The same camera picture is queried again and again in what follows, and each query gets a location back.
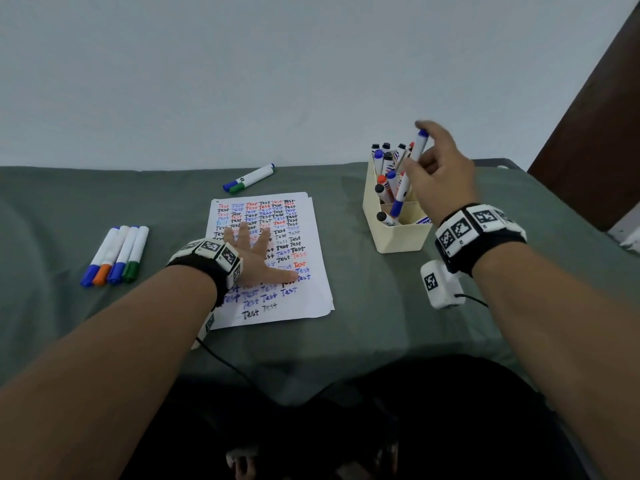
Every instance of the dark clothing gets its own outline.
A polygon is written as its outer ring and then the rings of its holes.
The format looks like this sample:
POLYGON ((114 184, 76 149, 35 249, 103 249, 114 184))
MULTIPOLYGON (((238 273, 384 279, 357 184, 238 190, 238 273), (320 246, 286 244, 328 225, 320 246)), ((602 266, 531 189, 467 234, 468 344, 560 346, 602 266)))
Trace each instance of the dark clothing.
MULTIPOLYGON (((191 385, 188 394, 218 404, 215 428, 165 403, 122 477, 231 479, 225 453, 258 444, 258 479, 335 478, 332 472, 347 461, 369 471, 388 468, 384 456, 382 466, 374 459, 398 442, 398 478, 588 478, 544 398, 489 360, 397 363, 348 386, 362 396, 357 406, 321 395, 299 408, 281 408, 250 389, 214 393, 191 385)), ((378 475, 390 477, 388 471, 378 475)))

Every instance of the marker pen holder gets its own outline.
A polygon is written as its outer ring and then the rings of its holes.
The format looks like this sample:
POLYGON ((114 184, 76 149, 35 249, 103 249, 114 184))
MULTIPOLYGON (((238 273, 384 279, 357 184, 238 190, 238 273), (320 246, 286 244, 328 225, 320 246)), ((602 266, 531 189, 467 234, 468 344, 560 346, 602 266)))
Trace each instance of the marker pen holder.
POLYGON ((364 185, 362 209, 378 252, 382 254, 403 253, 422 249, 432 224, 412 224, 425 217, 420 204, 416 201, 413 190, 407 194, 402 211, 398 216, 398 222, 402 225, 389 227, 376 218, 380 210, 386 213, 391 210, 391 204, 380 204, 380 199, 375 192, 376 183, 376 171, 370 158, 367 166, 367 180, 364 185))

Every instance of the gray tablecloth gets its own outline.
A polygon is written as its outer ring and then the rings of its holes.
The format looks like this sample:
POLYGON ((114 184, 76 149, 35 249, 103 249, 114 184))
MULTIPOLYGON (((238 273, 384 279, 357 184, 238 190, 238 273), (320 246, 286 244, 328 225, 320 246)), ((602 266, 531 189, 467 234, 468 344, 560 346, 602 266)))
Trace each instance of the gray tablecloth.
MULTIPOLYGON (((278 168, 242 193, 313 197, 335 311, 215 331, 206 343, 283 404, 405 355, 469 353, 522 372, 483 306, 468 301, 440 312, 429 306, 419 268, 437 257, 433 233, 421 251, 376 252, 362 211, 365 168, 278 168)), ((0 383, 132 289, 79 285, 110 226, 151 228, 140 282, 204 235, 211 200, 228 196, 222 184, 244 173, 0 168, 0 383)), ((478 168, 477 174, 483 200, 514 217, 535 249, 597 288, 637 299, 635 257, 523 171, 478 168)), ((470 279, 463 287, 481 298, 470 279)), ((182 375, 242 381, 202 348, 188 355, 182 375)))

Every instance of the right hand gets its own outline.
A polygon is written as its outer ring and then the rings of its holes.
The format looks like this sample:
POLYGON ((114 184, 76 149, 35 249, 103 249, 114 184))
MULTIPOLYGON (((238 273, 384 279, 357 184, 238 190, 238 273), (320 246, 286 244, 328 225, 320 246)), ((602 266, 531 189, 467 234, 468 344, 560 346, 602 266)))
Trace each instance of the right hand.
POLYGON ((416 121, 435 144, 420 159, 405 158, 401 170, 409 176, 420 207, 439 227, 444 218, 468 203, 478 202, 476 167, 456 147, 451 134, 434 121, 416 121))

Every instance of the stack of paper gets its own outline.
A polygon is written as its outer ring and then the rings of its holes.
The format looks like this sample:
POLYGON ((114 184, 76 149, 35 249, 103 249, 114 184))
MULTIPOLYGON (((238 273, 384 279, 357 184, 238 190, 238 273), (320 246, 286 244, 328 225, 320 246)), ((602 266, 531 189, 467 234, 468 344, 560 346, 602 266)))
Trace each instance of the stack of paper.
POLYGON ((225 227, 237 236, 249 224, 251 243, 271 229, 267 265, 293 269, 298 281, 288 285, 235 286, 215 309, 211 330, 253 323, 327 315, 333 297, 324 270, 312 200, 306 193, 261 195, 211 201, 207 237, 222 239, 225 227))

